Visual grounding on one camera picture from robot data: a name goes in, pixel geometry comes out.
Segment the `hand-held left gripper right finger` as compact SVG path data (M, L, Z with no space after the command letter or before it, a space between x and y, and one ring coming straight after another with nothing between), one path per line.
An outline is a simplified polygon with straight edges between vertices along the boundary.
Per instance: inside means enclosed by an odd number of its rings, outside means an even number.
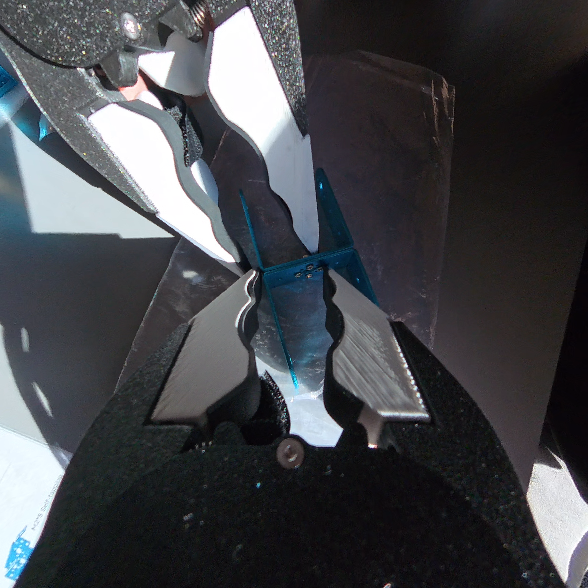
M335 271L324 274L327 352L324 402L340 425L367 407L387 421L429 422L387 315Z

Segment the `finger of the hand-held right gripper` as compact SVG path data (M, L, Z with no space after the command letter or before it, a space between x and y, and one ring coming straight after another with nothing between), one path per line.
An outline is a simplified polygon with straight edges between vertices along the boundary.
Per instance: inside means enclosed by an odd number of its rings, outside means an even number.
M319 247L311 139L302 136L250 8L211 33L206 89L217 112L261 155L271 190L288 206L296 234Z
M115 102L91 114L89 122L160 220L224 266L237 267L241 255L223 225L216 182L201 160L185 165L180 127L156 103Z

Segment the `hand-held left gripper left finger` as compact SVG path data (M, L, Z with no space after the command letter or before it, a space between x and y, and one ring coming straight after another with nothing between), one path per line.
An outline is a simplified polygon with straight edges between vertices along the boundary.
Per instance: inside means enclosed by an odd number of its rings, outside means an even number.
M151 419L158 423L247 422L261 385L251 340L261 275L250 270L190 322Z

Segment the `blue metal bracket assembly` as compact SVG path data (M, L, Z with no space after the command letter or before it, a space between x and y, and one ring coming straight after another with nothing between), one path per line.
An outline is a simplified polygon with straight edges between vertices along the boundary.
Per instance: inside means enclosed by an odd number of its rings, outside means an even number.
M278 318L275 301L272 297L271 291L289 283L306 283L307 281L314 279L314 277L321 276L325 269L343 269L346 271L346 276L349 277L349 282L360 291L361 294L375 305L379 306L378 298L372 288L364 264L354 248L353 238L342 214L341 208L336 200L330 182L327 179L327 175L322 168L319 168L316 171L315 187L318 208L322 211L323 216L326 219L327 236L331 236L334 239L334 248L298 260L267 267L264 266L264 262L262 261L258 241L254 232L254 226L252 224L251 215L249 213L243 190L239 190L247 227L251 234L254 252L263 276L263 284L266 288L267 298L275 321L277 334L282 345L283 354L295 390L299 389L299 381Z

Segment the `clear plastic bag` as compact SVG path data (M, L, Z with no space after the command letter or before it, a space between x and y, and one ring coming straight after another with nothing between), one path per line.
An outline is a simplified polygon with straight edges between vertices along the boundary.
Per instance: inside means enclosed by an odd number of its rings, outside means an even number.
M454 88L418 65L364 52L304 59L313 163L326 176L380 307L432 349L453 143ZM264 264L304 256L253 148L227 128L208 164L224 225L252 265L254 247L239 198L245 196ZM132 343L118 386L236 276L180 239ZM299 343L325 326L318 307L280 318L296 375Z

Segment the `printed instruction manual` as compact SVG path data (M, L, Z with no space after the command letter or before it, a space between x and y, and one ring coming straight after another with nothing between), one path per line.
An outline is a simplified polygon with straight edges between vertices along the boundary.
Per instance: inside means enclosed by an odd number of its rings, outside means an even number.
M71 457L1 428L1 587L13 587L24 569Z

